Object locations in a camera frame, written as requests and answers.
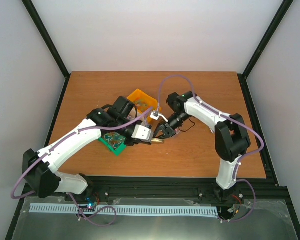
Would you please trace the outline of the white jar lid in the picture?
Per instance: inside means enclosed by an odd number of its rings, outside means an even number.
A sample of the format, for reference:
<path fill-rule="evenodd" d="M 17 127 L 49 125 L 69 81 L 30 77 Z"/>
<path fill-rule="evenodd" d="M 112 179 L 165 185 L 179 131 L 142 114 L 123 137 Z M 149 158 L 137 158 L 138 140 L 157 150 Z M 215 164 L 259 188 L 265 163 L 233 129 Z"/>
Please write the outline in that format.
<path fill-rule="evenodd" d="M 164 142 L 165 142 L 164 139 L 159 139 L 159 138 L 153 138 L 153 139 L 151 140 L 151 143 L 152 143 L 152 144 L 163 144 Z"/>

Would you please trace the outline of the green candy bin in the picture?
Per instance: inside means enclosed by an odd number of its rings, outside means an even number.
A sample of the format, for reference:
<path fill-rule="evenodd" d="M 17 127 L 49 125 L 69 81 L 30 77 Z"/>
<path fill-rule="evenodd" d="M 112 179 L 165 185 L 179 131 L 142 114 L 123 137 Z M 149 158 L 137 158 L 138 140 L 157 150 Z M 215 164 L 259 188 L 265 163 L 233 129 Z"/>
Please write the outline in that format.
<path fill-rule="evenodd" d="M 115 156 L 119 156 L 126 149 L 125 140 L 126 138 L 117 132 L 108 132 L 98 139 Z"/>

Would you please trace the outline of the orange candy bin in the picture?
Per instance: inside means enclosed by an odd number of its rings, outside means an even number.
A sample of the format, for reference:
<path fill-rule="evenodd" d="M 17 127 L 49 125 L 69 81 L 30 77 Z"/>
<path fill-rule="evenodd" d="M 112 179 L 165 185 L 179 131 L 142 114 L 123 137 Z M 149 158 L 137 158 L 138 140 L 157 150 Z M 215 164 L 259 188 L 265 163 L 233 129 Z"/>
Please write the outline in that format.
<path fill-rule="evenodd" d="M 137 107 L 138 116 L 150 107 L 153 107 L 153 111 L 157 110 L 158 101 L 140 89 L 136 89 L 134 92 L 132 92 L 127 97 L 127 99 L 133 102 L 134 105 Z M 130 114 L 128 115 L 128 119 L 133 120 L 134 118 L 136 118 L 136 110 L 132 109 Z M 144 118 L 142 118 L 141 120 L 143 121 L 143 123 L 149 125 L 153 125 L 155 122 L 154 119 L 150 118 L 150 113 L 148 114 L 146 121 Z"/>

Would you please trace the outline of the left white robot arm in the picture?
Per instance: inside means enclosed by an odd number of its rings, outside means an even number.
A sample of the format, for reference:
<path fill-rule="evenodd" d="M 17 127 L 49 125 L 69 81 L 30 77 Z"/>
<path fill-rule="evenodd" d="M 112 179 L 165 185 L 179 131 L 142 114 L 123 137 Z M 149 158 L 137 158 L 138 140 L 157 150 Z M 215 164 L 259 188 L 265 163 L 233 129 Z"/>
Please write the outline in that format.
<path fill-rule="evenodd" d="M 22 178 L 39 198 L 54 193 L 72 193 L 82 201 L 93 198 L 94 188 L 84 174 L 68 174 L 59 168 L 73 155 L 107 133 L 118 133 L 125 138 L 126 146 L 139 143 L 151 144 L 152 130 L 143 125 L 142 119 L 152 111 L 148 108 L 130 120 L 128 116 L 136 105 L 120 96 L 114 104 L 92 110 L 72 131 L 56 142 L 38 150 L 27 150 L 22 159 Z"/>

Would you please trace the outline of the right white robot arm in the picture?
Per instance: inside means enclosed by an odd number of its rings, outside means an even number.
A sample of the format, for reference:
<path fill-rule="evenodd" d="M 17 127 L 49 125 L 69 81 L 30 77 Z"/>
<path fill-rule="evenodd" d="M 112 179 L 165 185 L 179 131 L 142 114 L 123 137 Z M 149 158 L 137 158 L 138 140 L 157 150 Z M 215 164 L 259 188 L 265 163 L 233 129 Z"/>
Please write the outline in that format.
<path fill-rule="evenodd" d="M 154 137 L 161 140 L 174 137 L 176 129 L 191 117 L 208 126 L 214 133 L 215 151 L 220 157 L 213 192 L 217 201 L 225 202 L 235 191 L 241 158 L 251 146 L 243 117 L 237 113 L 230 115 L 219 112 L 191 91 L 183 95 L 174 92 L 167 97 L 166 103 L 174 113 L 167 120 L 159 122 Z"/>

